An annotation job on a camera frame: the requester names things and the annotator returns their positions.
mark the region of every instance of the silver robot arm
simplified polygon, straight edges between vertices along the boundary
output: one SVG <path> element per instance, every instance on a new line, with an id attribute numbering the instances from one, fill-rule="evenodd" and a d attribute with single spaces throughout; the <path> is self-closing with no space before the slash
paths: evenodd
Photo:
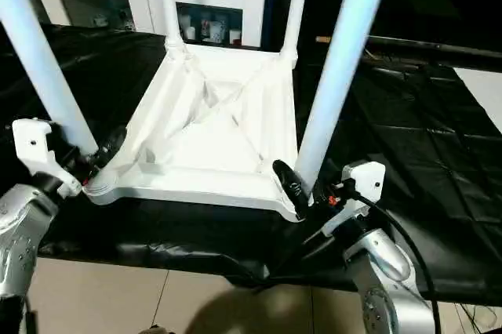
<path id="1" fill-rule="evenodd" d="M 126 137 L 119 128 L 93 156 L 76 147 L 59 162 L 49 139 L 59 127 L 36 119 L 13 123 L 16 155 L 32 175 L 30 185 L 17 184 L 0 198 L 0 332 L 18 333 L 24 301 L 35 271 L 38 246 L 59 205 L 82 191 L 87 180 L 106 165 Z"/>
<path id="2" fill-rule="evenodd" d="M 319 231 L 302 243 L 309 249 L 311 244 L 321 242 L 303 258 L 324 249 L 327 238 L 334 238 L 342 245 L 347 273 L 361 296 L 366 331 L 371 334 L 433 334 L 435 318 L 431 307 L 419 294 L 413 262 L 381 228 L 371 228 L 363 219 L 370 207 L 361 200 L 368 204 L 380 200 L 385 166 L 377 162 L 346 165 L 340 183 L 332 185 L 328 191 L 316 192 L 316 197 L 312 197 L 314 203 L 310 205 L 302 191 L 301 179 L 290 167 L 276 161 L 274 171 L 300 219 L 310 220 L 309 215 L 314 220 L 320 216 L 329 218 L 324 219 Z"/>

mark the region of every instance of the tiled floor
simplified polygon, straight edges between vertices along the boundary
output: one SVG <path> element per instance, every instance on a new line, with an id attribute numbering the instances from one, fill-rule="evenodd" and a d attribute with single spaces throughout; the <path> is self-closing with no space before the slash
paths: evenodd
<path id="1" fill-rule="evenodd" d="M 176 334 L 365 332 L 354 293 L 280 285 L 254 295 L 180 271 L 40 259 L 30 297 L 40 334 L 137 334 L 152 323 Z M 473 333 L 460 306 L 440 308 L 445 334 Z M 502 325 L 502 309 L 495 314 L 476 308 L 482 331 Z"/>

